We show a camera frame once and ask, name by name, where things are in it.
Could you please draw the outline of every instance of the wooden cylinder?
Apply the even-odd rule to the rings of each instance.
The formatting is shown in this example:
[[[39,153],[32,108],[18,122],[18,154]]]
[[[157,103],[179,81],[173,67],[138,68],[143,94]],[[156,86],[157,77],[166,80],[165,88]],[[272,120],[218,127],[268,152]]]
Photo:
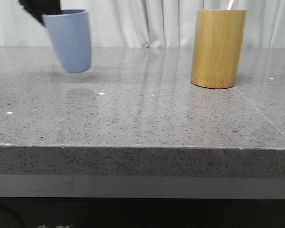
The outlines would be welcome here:
[[[191,82],[206,88],[235,85],[246,10],[198,10]]]

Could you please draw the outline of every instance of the gray countertop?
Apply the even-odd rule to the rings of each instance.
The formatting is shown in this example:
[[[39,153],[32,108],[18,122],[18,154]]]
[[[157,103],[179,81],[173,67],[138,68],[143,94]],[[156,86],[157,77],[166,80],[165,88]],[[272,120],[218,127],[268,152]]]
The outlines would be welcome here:
[[[236,86],[190,83],[192,49],[0,47],[0,174],[285,178],[285,48],[243,49]]]

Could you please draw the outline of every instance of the white stick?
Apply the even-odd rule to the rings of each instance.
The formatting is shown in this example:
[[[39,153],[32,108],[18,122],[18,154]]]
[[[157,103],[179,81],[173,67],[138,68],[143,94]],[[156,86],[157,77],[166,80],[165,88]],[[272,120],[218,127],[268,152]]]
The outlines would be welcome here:
[[[233,2],[234,2],[234,0],[230,0],[229,1],[229,5],[228,5],[228,8],[227,8],[228,10],[230,10],[232,8]]]

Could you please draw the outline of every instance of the wooden holder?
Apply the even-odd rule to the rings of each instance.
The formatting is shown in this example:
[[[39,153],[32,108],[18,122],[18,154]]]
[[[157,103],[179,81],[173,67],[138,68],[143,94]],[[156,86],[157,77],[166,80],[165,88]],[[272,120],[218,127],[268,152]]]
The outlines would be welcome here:
[[[247,10],[198,10],[191,82],[206,88],[235,85]]]

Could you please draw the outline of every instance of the hand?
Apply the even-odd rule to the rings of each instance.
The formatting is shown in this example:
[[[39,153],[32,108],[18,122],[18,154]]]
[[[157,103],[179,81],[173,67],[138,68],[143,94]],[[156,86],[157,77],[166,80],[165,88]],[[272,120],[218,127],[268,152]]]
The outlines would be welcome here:
[[[24,9],[42,25],[42,14],[62,14],[60,0],[19,0]]]

